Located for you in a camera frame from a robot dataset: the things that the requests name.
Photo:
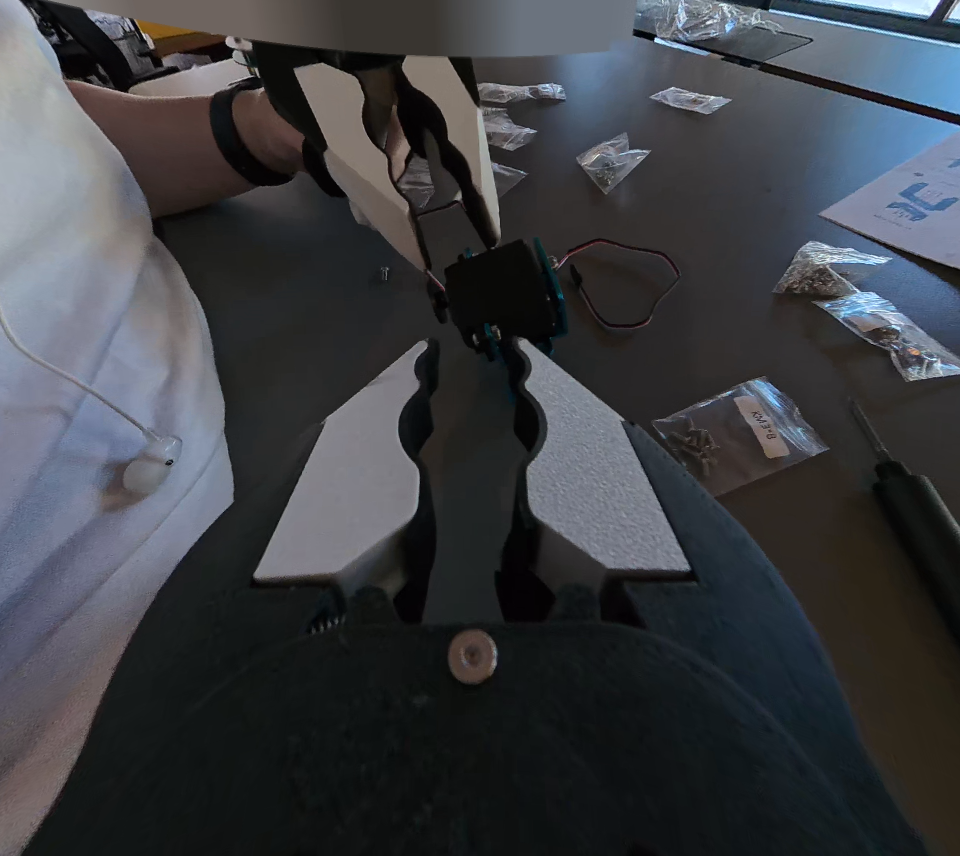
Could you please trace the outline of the dark desk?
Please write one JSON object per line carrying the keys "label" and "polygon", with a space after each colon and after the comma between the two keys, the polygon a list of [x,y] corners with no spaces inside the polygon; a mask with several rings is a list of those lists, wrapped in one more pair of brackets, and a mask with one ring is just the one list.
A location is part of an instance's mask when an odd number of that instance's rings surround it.
{"label": "dark desk", "polygon": [[[957,515],[958,378],[906,383],[824,311],[772,294],[808,240],[883,252],[820,212],[956,129],[640,37],[475,69],[483,82],[559,82],[567,96],[510,109],[538,133],[495,154],[527,173],[501,200],[506,241],[538,236],[561,255],[605,237],[663,250],[681,271],[652,322],[626,335],[603,331],[563,274],[558,364],[647,431],[766,376],[828,445],[722,502],[820,635],[909,822],[931,852],[958,854],[958,647],[879,511],[874,457],[849,408],[853,397]],[[650,99],[670,86],[731,102],[704,116]],[[651,153],[604,196],[576,156],[622,131]],[[207,314],[237,495],[414,342],[438,340],[436,429],[423,450],[438,553],[425,615],[497,619],[494,573],[523,454],[504,368],[438,325],[420,277],[309,178],[157,229]]]}

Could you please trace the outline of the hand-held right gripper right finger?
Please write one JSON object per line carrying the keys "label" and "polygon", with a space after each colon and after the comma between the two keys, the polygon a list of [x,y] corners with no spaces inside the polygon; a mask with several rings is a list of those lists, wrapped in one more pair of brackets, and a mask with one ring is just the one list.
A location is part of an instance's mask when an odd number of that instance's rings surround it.
{"label": "hand-held right gripper right finger", "polygon": [[628,587],[692,568],[627,422],[525,338],[507,363],[525,455],[495,573],[502,616],[546,620],[572,595],[586,619],[641,620]]}

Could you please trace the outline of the clear screw bag white label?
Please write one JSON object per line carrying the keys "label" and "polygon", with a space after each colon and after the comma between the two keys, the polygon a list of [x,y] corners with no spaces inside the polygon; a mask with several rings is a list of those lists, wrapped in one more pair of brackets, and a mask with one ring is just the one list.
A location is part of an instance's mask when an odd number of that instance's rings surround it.
{"label": "clear screw bag white label", "polygon": [[714,497],[829,450],[795,402],[766,377],[655,419],[652,428],[671,456]]}

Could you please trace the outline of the person's white shirt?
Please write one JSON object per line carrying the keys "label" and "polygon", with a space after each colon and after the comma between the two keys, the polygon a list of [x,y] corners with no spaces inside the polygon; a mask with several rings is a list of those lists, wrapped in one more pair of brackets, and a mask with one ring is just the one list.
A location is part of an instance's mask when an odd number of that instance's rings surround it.
{"label": "person's white shirt", "polygon": [[19,854],[144,613],[234,498],[204,311],[19,0],[1,2],[1,298],[27,349],[182,441],[157,492],[127,492],[145,437],[2,335],[1,846]]}

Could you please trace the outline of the crumpled clear plastic wrap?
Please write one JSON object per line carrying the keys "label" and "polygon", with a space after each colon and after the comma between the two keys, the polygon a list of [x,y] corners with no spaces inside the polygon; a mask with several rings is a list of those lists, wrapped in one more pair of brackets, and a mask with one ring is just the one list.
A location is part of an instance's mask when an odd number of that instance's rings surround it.
{"label": "crumpled clear plastic wrap", "polygon": [[762,63],[812,42],[787,30],[764,10],[718,0],[636,0],[636,34],[724,58]]}

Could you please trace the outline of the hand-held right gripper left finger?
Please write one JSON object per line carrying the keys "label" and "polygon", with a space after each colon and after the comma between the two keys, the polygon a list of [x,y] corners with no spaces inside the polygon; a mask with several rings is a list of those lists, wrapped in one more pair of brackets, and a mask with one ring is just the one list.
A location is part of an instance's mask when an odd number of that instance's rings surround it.
{"label": "hand-held right gripper left finger", "polygon": [[421,340],[323,421],[253,574],[256,586],[324,586],[347,599],[382,590],[422,620],[436,518],[421,452],[439,344]]}

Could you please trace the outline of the white instruction booklet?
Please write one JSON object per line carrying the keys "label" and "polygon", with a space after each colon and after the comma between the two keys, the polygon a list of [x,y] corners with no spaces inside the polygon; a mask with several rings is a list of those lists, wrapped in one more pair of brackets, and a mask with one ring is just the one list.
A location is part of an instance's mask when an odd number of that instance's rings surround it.
{"label": "white instruction booklet", "polygon": [[959,134],[835,202],[821,217],[883,245],[959,267]]}

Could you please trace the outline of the black servo with blue bracket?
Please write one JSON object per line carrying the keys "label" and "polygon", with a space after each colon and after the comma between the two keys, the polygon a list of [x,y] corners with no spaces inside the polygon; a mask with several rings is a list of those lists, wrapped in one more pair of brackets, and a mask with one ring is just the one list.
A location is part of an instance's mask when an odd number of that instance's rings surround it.
{"label": "black servo with blue bracket", "polygon": [[506,361],[522,338],[547,357],[569,331],[567,306],[554,262],[541,240],[516,240],[473,254],[466,250],[427,278],[439,322],[452,322],[466,347],[490,361]]}

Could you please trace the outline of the bag full of screws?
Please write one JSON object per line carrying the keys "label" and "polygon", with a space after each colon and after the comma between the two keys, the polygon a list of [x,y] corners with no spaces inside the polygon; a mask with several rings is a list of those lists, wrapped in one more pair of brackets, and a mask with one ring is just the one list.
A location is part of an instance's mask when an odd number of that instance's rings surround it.
{"label": "bag full of screws", "polygon": [[857,293],[860,283],[891,260],[886,255],[809,241],[797,250],[773,294],[845,298]]}

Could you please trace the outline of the person's left forearm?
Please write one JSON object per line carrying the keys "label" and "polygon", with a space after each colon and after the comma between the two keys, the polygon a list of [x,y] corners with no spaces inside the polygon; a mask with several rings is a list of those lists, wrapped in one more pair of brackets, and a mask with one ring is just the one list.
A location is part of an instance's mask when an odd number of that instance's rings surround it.
{"label": "person's left forearm", "polygon": [[210,123],[211,96],[143,96],[79,81],[66,86],[122,155],[154,218],[254,188],[219,149]]}

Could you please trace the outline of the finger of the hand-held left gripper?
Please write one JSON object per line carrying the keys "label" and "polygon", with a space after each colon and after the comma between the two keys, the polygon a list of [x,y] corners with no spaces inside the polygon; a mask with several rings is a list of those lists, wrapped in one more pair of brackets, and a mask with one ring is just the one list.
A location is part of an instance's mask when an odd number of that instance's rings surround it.
{"label": "finger of the hand-held left gripper", "polygon": [[322,62],[297,67],[294,76],[326,142],[322,159],[351,209],[425,273],[428,258],[410,204],[392,178],[388,154],[365,126],[361,82]]}
{"label": "finger of the hand-held left gripper", "polygon": [[433,186],[423,212],[459,203],[482,245],[497,247],[498,192],[472,60],[406,56],[393,78],[401,128]]}

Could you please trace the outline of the person's left hand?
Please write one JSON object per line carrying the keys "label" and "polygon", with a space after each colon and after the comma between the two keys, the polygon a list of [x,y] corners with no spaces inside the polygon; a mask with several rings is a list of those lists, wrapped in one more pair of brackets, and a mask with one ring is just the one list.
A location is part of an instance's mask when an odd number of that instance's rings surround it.
{"label": "person's left hand", "polygon": [[278,173],[304,173],[304,136],[277,112],[264,89],[253,96],[250,112],[256,148],[252,152]]}

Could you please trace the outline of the white earbud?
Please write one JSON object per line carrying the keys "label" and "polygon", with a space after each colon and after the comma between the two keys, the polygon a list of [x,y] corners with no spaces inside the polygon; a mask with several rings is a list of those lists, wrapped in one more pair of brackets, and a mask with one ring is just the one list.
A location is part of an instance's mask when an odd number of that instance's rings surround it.
{"label": "white earbud", "polygon": [[176,436],[162,436],[149,430],[145,441],[141,452],[127,464],[122,474],[124,490],[138,497],[157,492],[183,452],[183,442]]}

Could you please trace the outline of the black screwdriver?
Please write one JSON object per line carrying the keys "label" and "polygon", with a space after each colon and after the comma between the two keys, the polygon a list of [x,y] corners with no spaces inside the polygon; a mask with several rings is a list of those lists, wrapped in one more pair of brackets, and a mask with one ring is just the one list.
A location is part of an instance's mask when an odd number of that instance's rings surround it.
{"label": "black screwdriver", "polygon": [[875,457],[872,491],[942,621],[959,638],[959,525],[930,479],[895,460],[853,398],[851,414]]}

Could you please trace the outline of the long clear screw bag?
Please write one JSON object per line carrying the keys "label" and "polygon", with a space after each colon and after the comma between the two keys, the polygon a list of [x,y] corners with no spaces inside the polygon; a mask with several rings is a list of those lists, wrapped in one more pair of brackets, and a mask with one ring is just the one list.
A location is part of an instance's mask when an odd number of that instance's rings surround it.
{"label": "long clear screw bag", "polygon": [[843,297],[813,303],[861,340],[886,352],[905,382],[959,375],[956,354],[930,337],[892,302],[874,292],[856,290]]}

